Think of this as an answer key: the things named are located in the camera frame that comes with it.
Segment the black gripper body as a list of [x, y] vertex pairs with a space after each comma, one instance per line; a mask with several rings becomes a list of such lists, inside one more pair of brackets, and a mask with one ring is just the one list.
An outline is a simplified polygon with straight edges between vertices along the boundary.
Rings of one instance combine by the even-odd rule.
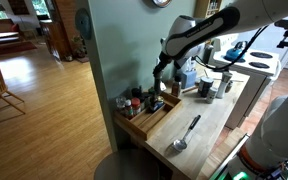
[[159, 59], [159, 63], [155, 66], [153, 70], [153, 76], [155, 78], [159, 78], [164, 68], [172, 62], [172, 59], [165, 53], [161, 53], [158, 59]]

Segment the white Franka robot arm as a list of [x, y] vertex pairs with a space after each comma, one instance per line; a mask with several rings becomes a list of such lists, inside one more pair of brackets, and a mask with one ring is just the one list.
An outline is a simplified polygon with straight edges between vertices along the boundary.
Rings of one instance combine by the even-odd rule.
[[[234, 0], [206, 19], [180, 15], [162, 41], [159, 64], [153, 70], [155, 88], [160, 88], [162, 71], [170, 62], [177, 67], [186, 56], [195, 55], [205, 41], [221, 35], [253, 30], [260, 35], [264, 27], [288, 16], [288, 0]], [[230, 62], [222, 51], [212, 56], [211, 66], [235, 70], [251, 77], [255, 89], [263, 90], [280, 70], [279, 57], [247, 47]], [[278, 180], [288, 169], [288, 95], [275, 98], [266, 108], [254, 132], [227, 164], [231, 178]]]

